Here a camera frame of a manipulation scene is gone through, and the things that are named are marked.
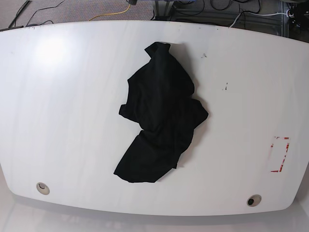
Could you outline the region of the black t-shirt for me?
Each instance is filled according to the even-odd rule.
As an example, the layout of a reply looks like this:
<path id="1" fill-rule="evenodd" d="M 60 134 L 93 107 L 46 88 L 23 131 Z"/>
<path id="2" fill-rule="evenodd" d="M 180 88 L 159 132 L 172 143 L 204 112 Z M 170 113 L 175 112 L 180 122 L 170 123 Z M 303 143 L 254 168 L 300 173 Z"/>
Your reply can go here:
<path id="1" fill-rule="evenodd" d="M 114 174 L 130 183 L 154 183 L 175 169 L 195 128 L 209 115 L 193 99 L 194 83 L 169 49 L 168 43 L 148 46 L 150 61 L 127 81 L 127 101 L 119 114 L 138 123 L 141 131 Z"/>

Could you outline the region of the red tape rectangle marking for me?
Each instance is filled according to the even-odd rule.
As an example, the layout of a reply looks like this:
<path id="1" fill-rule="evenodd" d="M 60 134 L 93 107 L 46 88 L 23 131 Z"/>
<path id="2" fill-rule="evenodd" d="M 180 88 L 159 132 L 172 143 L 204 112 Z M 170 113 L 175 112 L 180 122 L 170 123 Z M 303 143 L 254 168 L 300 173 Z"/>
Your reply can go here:
<path id="1" fill-rule="evenodd" d="M 275 136 L 271 142 L 268 156 L 267 170 L 271 173 L 280 173 L 288 154 L 290 145 L 289 137 Z"/>

